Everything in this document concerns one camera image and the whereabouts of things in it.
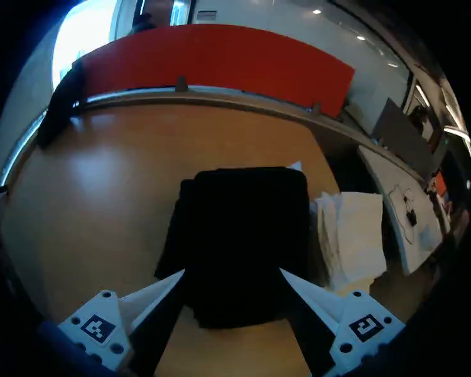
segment wooden tabletop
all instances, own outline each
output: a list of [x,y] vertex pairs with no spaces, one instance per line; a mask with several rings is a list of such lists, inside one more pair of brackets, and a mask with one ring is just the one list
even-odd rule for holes
[[[56,322],[103,288],[124,296],[155,281],[180,182],[201,170],[300,160],[311,199],[339,192],[310,131],[291,121],[153,105],[100,109],[72,123],[33,151],[0,213],[19,277]],[[184,308],[156,375],[307,376],[308,368],[287,321],[206,331]]]

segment black cable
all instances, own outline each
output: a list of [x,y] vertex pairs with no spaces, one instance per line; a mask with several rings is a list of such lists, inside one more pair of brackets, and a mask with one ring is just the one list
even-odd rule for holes
[[401,221],[399,220],[398,213],[396,212],[396,206],[394,205],[393,199],[391,198],[391,194],[392,194],[393,192],[395,192],[397,188],[399,188],[399,191],[401,192],[401,195],[403,196],[403,202],[405,203],[405,209],[406,209],[407,212],[409,212],[412,208],[410,208],[410,210],[409,210],[409,208],[407,207],[407,205],[410,206],[410,204],[408,203],[408,198],[407,198],[407,196],[405,196],[404,193],[407,192],[408,190],[411,191],[411,189],[410,189],[410,188],[407,188],[405,191],[403,191],[402,188],[401,188],[401,186],[397,184],[397,185],[395,185],[395,186],[393,187],[393,189],[392,189],[391,191],[389,191],[389,193],[387,194],[387,197],[389,198],[389,200],[390,200],[391,203],[392,203],[392,206],[394,207],[394,213],[396,214],[396,220],[398,220],[399,225],[403,228],[403,234],[404,234],[405,239],[407,240],[407,242],[408,242],[410,245],[413,245],[413,243],[414,243],[414,241],[415,241],[415,230],[414,230],[413,227],[412,227],[412,236],[413,236],[413,237],[412,237],[412,241],[410,241],[410,240],[408,239],[407,235],[406,235],[406,228],[405,228],[405,226],[401,223]]

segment red panel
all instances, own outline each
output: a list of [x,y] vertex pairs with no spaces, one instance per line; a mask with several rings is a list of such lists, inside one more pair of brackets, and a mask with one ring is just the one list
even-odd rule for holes
[[187,25],[144,31],[82,58],[86,95],[189,85],[246,90],[337,116],[354,69],[315,47],[269,31]]

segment white wall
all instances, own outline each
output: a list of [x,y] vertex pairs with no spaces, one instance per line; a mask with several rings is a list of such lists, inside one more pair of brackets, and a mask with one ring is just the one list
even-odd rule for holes
[[[314,14],[314,9],[322,13]],[[198,11],[217,11],[214,23],[286,35],[350,65],[355,75],[347,96],[349,111],[368,134],[388,97],[398,105],[404,101],[409,72],[403,63],[362,23],[325,1],[198,0],[193,11],[194,23],[198,23]],[[358,40],[357,35],[366,40]],[[396,63],[398,68],[390,67],[388,62]]]
[[61,21],[39,42],[5,102],[0,117],[0,172],[16,141],[49,105],[52,54]]

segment folded black towel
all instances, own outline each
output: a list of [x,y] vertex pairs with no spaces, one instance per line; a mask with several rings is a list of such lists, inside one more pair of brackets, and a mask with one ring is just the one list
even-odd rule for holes
[[274,320],[279,267],[306,274],[308,203],[296,170],[200,172],[181,183],[155,276],[187,269],[185,300],[202,327]]

